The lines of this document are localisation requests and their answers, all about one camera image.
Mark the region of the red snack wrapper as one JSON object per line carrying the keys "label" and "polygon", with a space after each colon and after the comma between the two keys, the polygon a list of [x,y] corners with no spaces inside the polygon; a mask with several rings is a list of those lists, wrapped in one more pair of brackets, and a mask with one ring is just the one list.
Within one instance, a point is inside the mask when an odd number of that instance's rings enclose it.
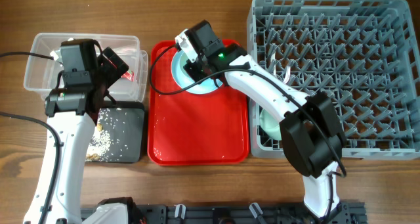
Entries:
{"label": "red snack wrapper", "polygon": [[108,62],[114,68],[114,75],[129,81],[134,80],[134,72],[129,69],[129,66],[123,60],[108,59]]}

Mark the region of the light blue plate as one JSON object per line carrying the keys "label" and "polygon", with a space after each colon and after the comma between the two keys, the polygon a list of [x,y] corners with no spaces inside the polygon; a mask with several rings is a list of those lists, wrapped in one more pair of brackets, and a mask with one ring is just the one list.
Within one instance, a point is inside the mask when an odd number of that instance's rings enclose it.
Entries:
{"label": "light blue plate", "polygon": [[[174,55],[171,62],[172,77],[180,88],[185,88],[194,83],[194,80],[186,73],[185,69],[183,68],[187,60],[188,57],[186,54],[183,51],[179,51]],[[216,81],[213,79],[207,79],[201,84],[197,84],[187,89],[186,91],[192,94],[202,95],[211,93],[217,90],[219,87],[222,87],[222,85],[223,83],[219,79],[216,79]]]}

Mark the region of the white plastic spoon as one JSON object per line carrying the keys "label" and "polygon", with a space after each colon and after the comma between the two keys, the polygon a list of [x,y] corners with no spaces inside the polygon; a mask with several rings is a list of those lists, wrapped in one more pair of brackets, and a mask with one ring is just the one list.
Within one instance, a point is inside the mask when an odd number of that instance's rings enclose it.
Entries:
{"label": "white plastic spoon", "polygon": [[276,54],[272,53],[270,57],[270,65],[268,67],[268,71],[273,75],[276,75],[276,63],[277,63]]}

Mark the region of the rice and food scraps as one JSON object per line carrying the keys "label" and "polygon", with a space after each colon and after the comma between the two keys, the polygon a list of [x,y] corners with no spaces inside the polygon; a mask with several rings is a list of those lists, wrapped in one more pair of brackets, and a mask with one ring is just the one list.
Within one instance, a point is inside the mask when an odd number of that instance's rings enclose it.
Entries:
{"label": "rice and food scraps", "polygon": [[118,162],[122,157],[121,139],[117,135],[117,112],[120,108],[103,108],[86,153],[87,162]]}

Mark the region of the white plastic fork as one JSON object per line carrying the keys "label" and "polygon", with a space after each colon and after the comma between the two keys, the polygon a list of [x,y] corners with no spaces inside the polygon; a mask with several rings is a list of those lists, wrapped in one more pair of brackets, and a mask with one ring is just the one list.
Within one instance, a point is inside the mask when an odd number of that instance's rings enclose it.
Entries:
{"label": "white plastic fork", "polygon": [[285,68],[285,73],[284,73],[284,77],[283,77],[283,82],[284,82],[285,84],[287,84],[287,83],[289,82],[289,80],[290,80],[290,77],[291,77],[291,67],[290,67],[290,66],[287,66],[287,67]]}

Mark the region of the green bowl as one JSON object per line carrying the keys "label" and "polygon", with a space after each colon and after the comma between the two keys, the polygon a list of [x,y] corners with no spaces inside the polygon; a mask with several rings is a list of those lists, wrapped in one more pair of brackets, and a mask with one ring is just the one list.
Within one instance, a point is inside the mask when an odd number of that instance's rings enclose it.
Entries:
{"label": "green bowl", "polygon": [[282,135],[280,132],[280,123],[272,117],[267,110],[262,109],[260,112],[260,127],[271,138],[281,141]]}

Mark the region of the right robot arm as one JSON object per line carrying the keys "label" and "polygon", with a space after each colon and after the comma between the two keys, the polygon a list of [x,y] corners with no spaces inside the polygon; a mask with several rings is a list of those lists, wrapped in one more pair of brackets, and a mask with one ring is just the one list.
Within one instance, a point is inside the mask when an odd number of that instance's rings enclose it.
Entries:
{"label": "right robot arm", "polygon": [[245,49],[212,42],[198,49],[178,43],[188,60],[184,65],[194,84],[219,79],[259,103],[280,126],[283,152],[304,178],[304,204],[323,222],[339,204],[337,176],[347,172],[341,161],[346,137],[331,99],[291,88],[262,69]]}

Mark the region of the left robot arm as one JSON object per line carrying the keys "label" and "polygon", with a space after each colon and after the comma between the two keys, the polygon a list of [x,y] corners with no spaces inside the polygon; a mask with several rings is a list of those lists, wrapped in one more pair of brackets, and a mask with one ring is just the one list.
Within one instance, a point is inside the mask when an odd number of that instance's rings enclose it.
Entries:
{"label": "left robot arm", "polygon": [[85,157],[104,97],[128,69],[110,47],[62,45],[63,87],[45,99],[47,144],[25,223],[81,223]]}

